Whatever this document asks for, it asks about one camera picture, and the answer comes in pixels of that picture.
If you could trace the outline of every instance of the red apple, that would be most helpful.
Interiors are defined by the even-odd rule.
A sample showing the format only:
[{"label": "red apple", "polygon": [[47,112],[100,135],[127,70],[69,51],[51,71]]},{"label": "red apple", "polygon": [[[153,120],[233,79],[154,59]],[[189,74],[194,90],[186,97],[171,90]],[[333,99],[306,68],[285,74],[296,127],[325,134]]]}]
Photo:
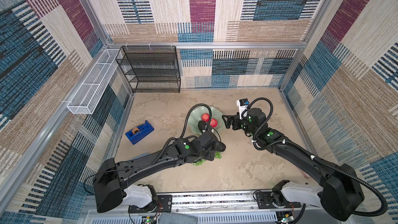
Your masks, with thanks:
[{"label": "red apple", "polygon": [[202,114],[202,120],[203,120],[204,122],[209,121],[209,118],[210,118],[210,115],[209,115],[208,113],[203,113],[203,114]]},{"label": "red apple", "polygon": [[218,122],[215,119],[212,118],[211,121],[210,121],[210,126],[214,128],[214,127],[217,126],[217,124],[218,124]]}]

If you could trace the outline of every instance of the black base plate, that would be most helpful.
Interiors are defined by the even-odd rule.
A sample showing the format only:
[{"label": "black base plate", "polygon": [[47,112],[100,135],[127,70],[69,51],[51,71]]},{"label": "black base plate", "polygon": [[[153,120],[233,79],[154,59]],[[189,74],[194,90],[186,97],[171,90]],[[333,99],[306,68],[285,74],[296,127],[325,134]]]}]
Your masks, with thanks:
[{"label": "black base plate", "polygon": [[[160,210],[161,212],[171,212],[172,211],[172,195],[158,195],[159,202],[162,204],[162,209]],[[150,213],[156,213],[159,210],[159,204],[156,205],[156,207],[150,211]],[[139,214],[139,213],[148,213],[143,208],[138,208],[136,206],[129,206],[129,213],[130,214]]]},{"label": "black base plate", "polygon": [[[259,209],[270,209],[270,208],[277,208],[272,204],[271,200],[271,194],[272,192],[256,192],[254,195],[256,196],[256,199],[259,199],[257,201],[257,205]],[[301,203],[299,202],[293,202],[293,207],[295,208],[300,208]]]}]

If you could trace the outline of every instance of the mesh shelf tier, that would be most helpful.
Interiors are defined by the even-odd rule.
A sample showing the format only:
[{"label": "mesh shelf tier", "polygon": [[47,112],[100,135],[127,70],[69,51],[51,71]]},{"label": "mesh shelf tier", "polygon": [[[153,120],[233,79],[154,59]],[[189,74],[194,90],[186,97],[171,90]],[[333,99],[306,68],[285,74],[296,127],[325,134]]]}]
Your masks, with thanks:
[{"label": "mesh shelf tier", "polygon": [[180,68],[174,46],[122,46],[119,53],[116,62],[133,92],[180,92]]},{"label": "mesh shelf tier", "polygon": [[102,53],[68,103],[67,108],[71,113],[93,114],[117,68],[117,57],[122,57],[118,49],[106,49]]}]

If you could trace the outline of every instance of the bowl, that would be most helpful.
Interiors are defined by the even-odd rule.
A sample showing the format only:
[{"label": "bowl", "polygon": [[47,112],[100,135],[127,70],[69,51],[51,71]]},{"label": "bowl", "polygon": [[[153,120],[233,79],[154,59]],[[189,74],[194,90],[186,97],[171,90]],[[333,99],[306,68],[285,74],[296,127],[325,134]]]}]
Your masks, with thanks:
[{"label": "bowl", "polygon": [[[217,126],[214,128],[218,133],[225,128],[224,121],[222,120],[222,113],[217,110],[217,108],[210,107],[211,109],[211,118],[215,119],[218,123]],[[202,120],[202,114],[209,113],[206,107],[197,107],[192,112],[191,115],[188,117],[188,125],[191,127],[191,131],[196,134],[202,134],[201,130],[198,128],[198,122]]]}]

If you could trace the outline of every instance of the white mesh basket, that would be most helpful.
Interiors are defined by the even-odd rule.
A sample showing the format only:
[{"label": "white mesh basket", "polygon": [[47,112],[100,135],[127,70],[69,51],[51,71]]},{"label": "white mesh basket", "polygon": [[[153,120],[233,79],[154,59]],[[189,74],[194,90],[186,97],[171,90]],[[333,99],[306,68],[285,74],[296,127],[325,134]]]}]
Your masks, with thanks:
[{"label": "white mesh basket", "polygon": [[93,114],[117,68],[116,57],[122,58],[118,49],[107,49],[102,53],[68,103],[67,108],[71,113]]}]

